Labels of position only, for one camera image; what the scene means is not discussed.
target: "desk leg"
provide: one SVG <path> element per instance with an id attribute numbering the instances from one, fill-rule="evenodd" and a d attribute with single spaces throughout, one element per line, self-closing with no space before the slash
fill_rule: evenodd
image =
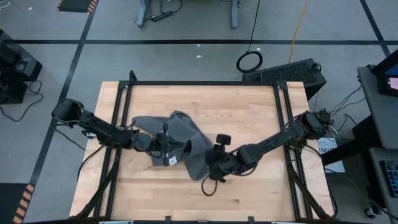
<path id="1" fill-rule="evenodd" d="M 232 0 L 232 5 L 231 5 L 232 29 L 236 29 L 238 27 L 238 7 L 239 7 L 239 0 Z"/>
<path id="2" fill-rule="evenodd" d="M 322 159 L 324 165 L 326 166 L 363 151 L 363 146 L 360 141 L 354 139 L 342 146 L 337 147 L 334 150 L 330 150 L 322 154 Z"/>
<path id="3" fill-rule="evenodd" d="M 381 142 L 372 116 L 367 117 L 353 128 L 355 139 L 334 150 L 322 154 L 325 165 L 338 162 L 358 153 L 366 152 L 370 147 L 379 147 Z"/>
<path id="4" fill-rule="evenodd" d="M 150 9 L 150 0 L 139 0 L 139 5 L 139 13 L 136 24 L 141 28 L 144 26 L 147 10 Z"/>

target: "black keyboard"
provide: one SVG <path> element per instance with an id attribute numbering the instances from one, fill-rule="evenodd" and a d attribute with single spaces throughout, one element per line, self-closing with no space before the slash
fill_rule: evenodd
<path id="1" fill-rule="evenodd" d="M 312 59 L 306 59 L 286 65 L 259 70 L 244 75 L 244 80 L 252 82 L 303 82 L 304 84 L 315 82 L 315 73 L 320 66 Z"/>
<path id="2" fill-rule="evenodd" d="M 381 161 L 380 165 L 389 186 L 391 197 L 398 197 L 398 161 Z"/>

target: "yellow cable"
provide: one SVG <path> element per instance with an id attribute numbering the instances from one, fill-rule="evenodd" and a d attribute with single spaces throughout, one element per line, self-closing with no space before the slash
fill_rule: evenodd
<path id="1" fill-rule="evenodd" d="M 310 0 L 307 0 L 307 1 L 305 2 L 305 6 L 304 6 L 304 9 L 303 9 L 303 12 L 301 13 L 300 20 L 298 21 L 296 30 L 294 31 L 293 42 L 292 42 L 292 48 L 290 49 L 289 63 L 291 63 L 291 61 L 292 61 L 293 49 L 294 49 L 294 42 L 296 41 L 296 35 L 297 35 L 297 32 L 298 32 L 299 29 L 300 29 L 300 24 L 301 24 L 301 22 L 303 21 L 303 18 L 304 18 L 304 15 L 305 15 L 305 11 L 307 10 L 307 7 L 308 7 L 309 2 L 310 2 Z"/>

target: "desk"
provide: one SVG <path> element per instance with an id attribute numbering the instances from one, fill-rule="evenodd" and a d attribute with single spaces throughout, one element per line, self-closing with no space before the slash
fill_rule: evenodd
<path id="1" fill-rule="evenodd" d="M 103 82 L 99 93 L 95 115 L 107 122 L 111 121 L 117 87 L 118 82 Z M 288 87 L 293 114 L 308 110 L 303 84 L 288 83 Z M 128 120 L 139 115 L 169 116 L 173 110 L 186 112 L 213 142 L 219 133 L 231 135 L 227 150 L 261 141 L 280 130 L 271 86 L 137 85 L 132 88 L 129 105 Z M 316 141 L 308 143 L 317 148 Z M 89 140 L 85 157 L 98 147 L 95 139 Z M 70 215 L 77 214 L 98 188 L 103 158 L 104 150 L 83 167 Z M 302 160 L 309 191 L 332 215 L 319 156 L 304 149 Z M 214 196 L 207 197 L 201 192 L 201 183 L 189 178 L 183 164 L 153 167 L 146 154 L 123 150 L 111 218 L 164 220 L 165 216 L 171 216 L 172 220 L 247 221 L 248 216 L 253 216 L 257 221 L 294 221 L 282 147 L 266 154 L 252 175 L 228 176 L 226 180 L 218 184 Z M 207 182 L 206 190 L 210 191 L 212 185 L 211 181 Z M 301 194 L 299 196 L 304 217 Z M 105 212 L 107 197 L 106 192 L 101 214 Z"/>
<path id="2" fill-rule="evenodd" d="M 150 11 L 151 0 L 139 0 L 139 12 L 136 24 L 138 27 L 143 27 L 145 18 L 147 18 L 147 13 Z M 238 27 L 238 7 L 240 3 L 239 0 L 231 0 L 231 28 L 235 29 Z"/>
<path id="3" fill-rule="evenodd" d="M 370 147 L 398 149 L 398 98 L 379 93 L 377 78 L 368 67 L 358 68 L 358 75 L 371 116 L 353 128 L 354 140 L 322 155 L 325 165 L 366 152 Z"/>

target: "computer monitor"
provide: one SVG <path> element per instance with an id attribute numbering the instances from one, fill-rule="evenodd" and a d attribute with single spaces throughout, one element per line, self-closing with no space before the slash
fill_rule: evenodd
<path id="1" fill-rule="evenodd" d="M 371 70 L 377 76 L 380 94 L 398 96 L 398 50 L 371 67 Z"/>

